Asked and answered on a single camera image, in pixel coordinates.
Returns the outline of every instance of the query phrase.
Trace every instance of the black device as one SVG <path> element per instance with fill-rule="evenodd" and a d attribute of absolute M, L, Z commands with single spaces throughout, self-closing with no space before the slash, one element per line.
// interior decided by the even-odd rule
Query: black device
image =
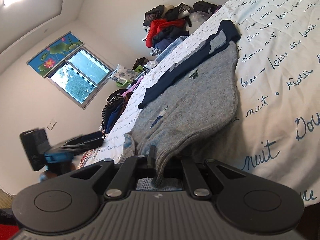
<path fill-rule="evenodd" d="M 43 128 L 21 133 L 20 140 L 34 171 L 47 165 L 49 171 L 57 175 L 71 171 L 70 164 L 74 155 L 98 148 L 103 143 L 102 133 L 98 131 L 50 146 Z"/>
<path fill-rule="evenodd" d="M 27 187 L 12 203 L 14 240 L 303 239 L 299 194 L 217 160 L 172 159 L 165 178 L 181 191 L 136 191 L 155 176 L 155 149 L 115 164 L 105 159 Z"/>

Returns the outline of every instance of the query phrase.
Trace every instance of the pink lotus flower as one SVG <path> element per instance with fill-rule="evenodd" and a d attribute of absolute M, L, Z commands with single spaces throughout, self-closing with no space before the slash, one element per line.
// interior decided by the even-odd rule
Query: pink lotus flower
<path fill-rule="evenodd" d="M 55 64 L 55 60 L 53 60 L 52 58 L 49 58 L 47 61 L 44 62 L 44 66 L 45 68 L 51 68 L 54 66 Z"/>

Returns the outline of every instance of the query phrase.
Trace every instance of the ceiling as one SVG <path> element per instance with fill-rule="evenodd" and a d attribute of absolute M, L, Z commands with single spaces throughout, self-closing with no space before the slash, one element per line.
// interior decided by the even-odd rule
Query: ceiling
<path fill-rule="evenodd" d="M 0 74 L 46 36 L 75 20 L 84 0 L 0 0 Z"/>

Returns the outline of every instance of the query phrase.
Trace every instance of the window frame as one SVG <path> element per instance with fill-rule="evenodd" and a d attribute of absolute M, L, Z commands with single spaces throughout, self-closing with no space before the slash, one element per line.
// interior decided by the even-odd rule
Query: window frame
<path fill-rule="evenodd" d="M 85 75 L 82 71 L 80 71 L 74 64 L 72 64 L 69 59 L 72 58 L 76 53 L 78 53 L 80 50 L 84 50 L 87 52 L 90 56 L 92 56 L 95 60 L 97 60 L 101 65 L 103 65 L 107 70 L 110 72 L 108 75 L 100 81 L 99 84 L 96 84 L 93 80 L 91 80 L 87 75 Z M 54 82 L 51 77 L 63 66 L 63 65 L 69 65 L 75 72 L 77 72 L 80 76 L 82 76 L 85 80 L 87 80 L 90 84 L 92 84 L 95 88 L 94 90 L 89 94 L 89 96 L 83 101 L 83 103 L 80 103 L 78 100 L 76 100 L 72 95 L 70 95 L 67 91 L 65 91 L 62 87 L 60 87 L 56 82 Z M 74 51 L 72 51 L 70 54 L 68 54 L 63 60 L 61 60 L 52 71 L 48 73 L 46 76 L 46 79 L 54 85 L 58 90 L 60 90 L 65 96 L 67 96 L 69 99 L 71 99 L 74 103 L 76 103 L 78 106 L 80 106 L 83 110 L 86 109 L 86 107 L 89 105 L 89 103 L 93 100 L 93 98 L 97 95 L 97 93 L 101 90 L 101 88 L 108 82 L 109 77 L 114 72 L 114 69 L 111 68 L 108 64 L 106 64 L 103 60 L 101 60 L 100 57 L 98 57 L 95 53 L 92 53 L 91 50 L 86 48 L 84 46 L 84 43 L 80 45 L 78 48 L 76 48 Z"/>

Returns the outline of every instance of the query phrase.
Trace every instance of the bed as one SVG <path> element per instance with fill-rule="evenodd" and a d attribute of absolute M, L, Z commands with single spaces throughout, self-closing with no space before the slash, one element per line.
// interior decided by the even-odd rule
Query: bed
<path fill-rule="evenodd" d="M 238 109 L 212 137 L 214 157 L 320 201 L 320 0 L 229 0 L 141 81 L 101 148 L 85 166 L 118 163 L 146 88 L 230 19 L 241 39 L 236 66 Z"/>

